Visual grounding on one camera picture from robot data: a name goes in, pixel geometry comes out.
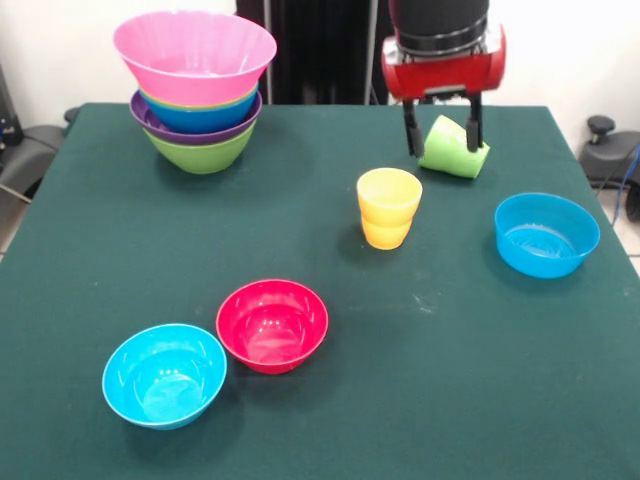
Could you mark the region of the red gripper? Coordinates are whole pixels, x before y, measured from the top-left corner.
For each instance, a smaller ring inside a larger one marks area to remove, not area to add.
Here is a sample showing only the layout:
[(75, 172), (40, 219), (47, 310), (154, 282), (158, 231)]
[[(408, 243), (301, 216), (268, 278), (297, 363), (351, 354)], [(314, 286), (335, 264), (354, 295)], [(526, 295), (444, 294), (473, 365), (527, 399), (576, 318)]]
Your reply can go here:
[(422, 96), (466, 96), (470, 103), (465, 127), (467, 150), (476, 152), (483, 147), (480, 93), (500, 86), (506, 52), (506, 36), (499, 23), (489, 25), (474, 49), (454, 55), (415, 57), (402, 52), (395, 38), (384, 40), (381, 68), (389, 94), (403, 100), (404, 125), (412, 157), (424, 155), (422, 129), (416, 119), (416, 106), (423, 102)]

